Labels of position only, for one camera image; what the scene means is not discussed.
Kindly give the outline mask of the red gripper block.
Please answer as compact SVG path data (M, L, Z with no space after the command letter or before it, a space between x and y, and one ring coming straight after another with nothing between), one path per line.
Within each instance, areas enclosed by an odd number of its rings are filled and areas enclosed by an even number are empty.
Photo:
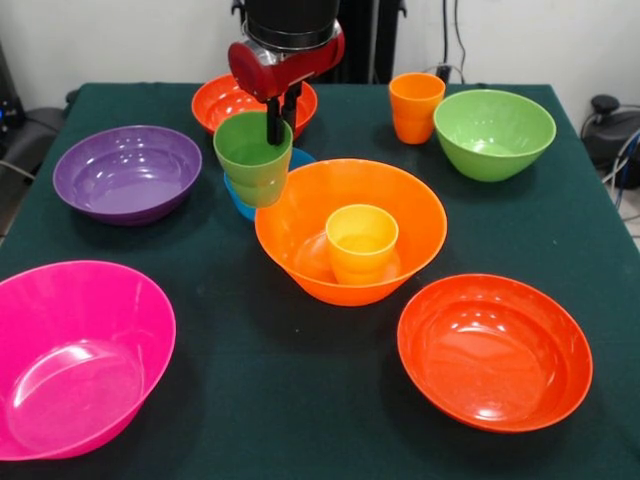
M296 127L297 102L302 93L302 82L325 73L336 66L345 50L345 37L335 29L332 37L319 48L276 52L266 49L247 38L234 42L228 50L231 74L239 87L267 106L267 141L280 145L283 126L279 96L284 95L284 120Z

